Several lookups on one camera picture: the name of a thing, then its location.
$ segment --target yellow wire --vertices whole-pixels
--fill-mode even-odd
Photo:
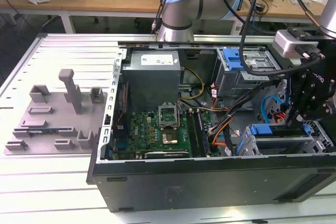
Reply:
[[[199,75],[196,74],[193,70],[191,70],[190,68],[186,68],[186,67],[184,67],[184,69],[187,69],[188,71],[190,71],[191,73],[193,73],[198,78],[198,80],[200,80],[200,82],[202,84],[202,89],[201,89],[201,91],[200,91],[199,94],[194,95],[193,97],[179,98],[179,100],[192,100],[192,99],[200,97],[203,94],[203,92],[204,92],[204,85],[205,85],[205,83],[202,81],[202,79],[199,77]]]

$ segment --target floor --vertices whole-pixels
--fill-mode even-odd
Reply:
[[[42,15],[25,15],[24,17],[38,32],[42,31],[42,25],[48,21],[48,17]],[[3,25],[0,27],[0,86],[35,39],[35,33],[31,31],[31,28],[27,26],[23,19],[18,15],[16,19],[16,26]],[[98,20],[99,23],[95,24],[93,17],[73,17],[76,32],[82,34],[149,34],[153,21],[151,18],[140,18],[140,25],[135,27],[134,18],[113,17],[109,18],[110,29],[106,30],[103,17],[99,17]],[[195,34],[200,33],[198,30],[199,24],[199,21],[193,24]],[[268,23],[261,23],[259,25],[269,27]],[[231,21],[209,20],[205,24],[203,34],[229,35],[231,27]],[[280,28],[284,29],[284,24],[278,23],[275,27],[273,25],[273,29]],[[61,20],[59,19],[48,26],[47,32],[65,33]]]

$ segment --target label sticker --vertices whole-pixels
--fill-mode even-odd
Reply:
[[[174,65],[173,55],[143,55],[141,56],[141,65]]]
[[[255,60],[245,60],[246,64],[250,64],[250,65],[256,65],[256,61]]]
[[[211,89],[212,97],[217,98],[217,90]]]
[[[225,152],[226,155],[228,155],[228,156],[231,156],[231,155],[232,155],[232,152],[229,150],[228,147],[225,147],[224,152]]]
[[[236,130],[236,131],[233,131],[234,132],[234,134],[231,134],[231,137],[239,137],[240,136],[240,132],[239,132],[239,130]]]
[[[43,132],[42,131],[28,131],[28,133],[31,133],[31,134],[42,134]]]

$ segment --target motherboard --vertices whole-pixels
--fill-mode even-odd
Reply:
[[[208,112],[177,111],[175,105],[172,110],[132,112],[128,137],[115,140],[113,159],[206,157],[211,154],[210,127]]]

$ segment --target green motherboard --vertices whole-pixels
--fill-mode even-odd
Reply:
[[[186,157],[193,157],[196,149],[205,148],[201,141],[198,144],[194,140],[197,138],[194,125],[201,123],[196,115],[202,119],[204,135],[200,133],[199,136],[204,136],[204,145],[207,145],[208,128],[212,126],[211,116],[207,112],[180,111],[176,117],[174,112],[163,113],[161,122],[177,118],[177,127],[174,128],[160,127],[159,113],[156,111],[132,112],[127,142],[117,141],[114,153],[119,155],[118,159],[143,159],[148,152],[183,152]]]

